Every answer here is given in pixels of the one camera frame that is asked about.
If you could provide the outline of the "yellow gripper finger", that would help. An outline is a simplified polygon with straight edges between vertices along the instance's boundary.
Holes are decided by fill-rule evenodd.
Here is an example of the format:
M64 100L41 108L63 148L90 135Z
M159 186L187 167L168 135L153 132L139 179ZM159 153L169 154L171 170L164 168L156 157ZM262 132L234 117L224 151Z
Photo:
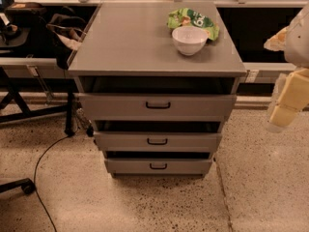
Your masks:
M309 104L309 70L296 69L286 76L286 83L270 117L272 124L282 128L287 127Z

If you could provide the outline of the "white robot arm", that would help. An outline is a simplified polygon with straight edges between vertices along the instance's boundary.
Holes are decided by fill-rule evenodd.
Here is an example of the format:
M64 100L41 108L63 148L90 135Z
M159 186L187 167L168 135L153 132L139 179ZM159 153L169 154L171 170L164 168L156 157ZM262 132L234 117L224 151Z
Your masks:
M277 78L267 110L267 129L281 132L309 104L309 4L269 38L264 48L283 51L285 60L296 66L293 72Z

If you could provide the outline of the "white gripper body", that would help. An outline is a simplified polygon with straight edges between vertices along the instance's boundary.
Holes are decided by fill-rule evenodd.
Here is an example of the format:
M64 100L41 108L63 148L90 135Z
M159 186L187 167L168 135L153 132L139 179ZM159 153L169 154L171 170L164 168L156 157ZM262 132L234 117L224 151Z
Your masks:
M286 79L287 79L287 76L284 73L279 74L278 78L276 79L276 81L274 83L272 95L271 95L271 98L270 98L270 104L269 104L268 109L267 109L266 129L270 132L273 132L273 133L279 133L283 130L282 127L279 127L279 126L272 124L271 121L270 121L270 117L271 117L271 115L274 111L277 100L279 99L280 94L281 94L281 92L284 88L284 85L286 83Z

